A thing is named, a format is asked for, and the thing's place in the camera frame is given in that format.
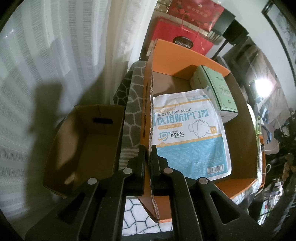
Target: barcode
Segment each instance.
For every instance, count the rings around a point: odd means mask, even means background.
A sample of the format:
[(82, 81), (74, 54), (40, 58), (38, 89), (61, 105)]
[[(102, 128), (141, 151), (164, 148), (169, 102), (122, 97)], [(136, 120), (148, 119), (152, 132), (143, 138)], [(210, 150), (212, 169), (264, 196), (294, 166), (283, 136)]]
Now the barcode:
[(216, 173), (216, 172), (221, 172), (221, 171), (224, 171), (224, 164), (222, 165), (219, 165), (219, 166), (215, 166), (215, 167), (209, 167), (207, 169), (207, 174), (213, 174), (213, 173)]

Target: curtain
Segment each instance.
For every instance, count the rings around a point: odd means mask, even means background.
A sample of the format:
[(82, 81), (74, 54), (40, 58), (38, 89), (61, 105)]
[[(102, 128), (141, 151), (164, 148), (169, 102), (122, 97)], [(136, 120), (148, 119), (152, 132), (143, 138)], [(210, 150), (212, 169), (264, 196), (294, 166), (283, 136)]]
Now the curtain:
[(41, 186), (59, 123), (112, 104), (157, 0), (24, 0), (0, 33), (0, 208), (26, 231), (59, 198)]

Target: black oval label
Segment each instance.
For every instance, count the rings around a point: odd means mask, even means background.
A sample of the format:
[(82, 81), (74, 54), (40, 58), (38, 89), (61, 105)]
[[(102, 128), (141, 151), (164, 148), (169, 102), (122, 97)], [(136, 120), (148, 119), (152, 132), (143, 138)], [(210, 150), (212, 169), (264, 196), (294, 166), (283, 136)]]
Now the black oval label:
[(193, 43), (190, 39), (182, 36), (178, 36), (173, 39), (173, 43), (181, 45), (185, 48), (191, 49), (193, 47)]

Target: silver screw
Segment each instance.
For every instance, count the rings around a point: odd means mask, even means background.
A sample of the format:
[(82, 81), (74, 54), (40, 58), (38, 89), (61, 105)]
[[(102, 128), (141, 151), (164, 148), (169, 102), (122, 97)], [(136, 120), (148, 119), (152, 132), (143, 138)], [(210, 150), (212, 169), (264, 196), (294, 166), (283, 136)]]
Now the silver screw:
[(87, 180), (87, 183), (89, 185), (93, 185), (96, 184), (97, 180), (94, 177), (91, 177), (90, 179)]
[(200, 184), (203, 184), (203, 185), (209, 182), (205, 177), (200, 178), (198, 181), (200, 182)]
[(123, 170), (123, 173), (124, 174), (131, 174), (133, 172), (133, 170), (131, 169), (131, 168), (125, 168), (124, 170)]
[(173, 169), (169, 168), (169, 167), (166, 167), (165, 169), (163, 169), (163, 172), (166, 173), (166, 174), (170, 174), (173, 172)]

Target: green string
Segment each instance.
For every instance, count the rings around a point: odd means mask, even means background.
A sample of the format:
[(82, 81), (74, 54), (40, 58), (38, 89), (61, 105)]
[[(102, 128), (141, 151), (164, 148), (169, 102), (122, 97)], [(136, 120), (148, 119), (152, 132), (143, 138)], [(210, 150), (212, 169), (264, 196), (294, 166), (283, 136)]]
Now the green string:
[(257, 116), (256, 119), (256, 126), (255, 126), (255, 135), (256, 135), (256, 140), (257, 140), (257, 146), (260, 146), (260, 139), (259, 139), (259, 135), (261, 135), (261, 117)]

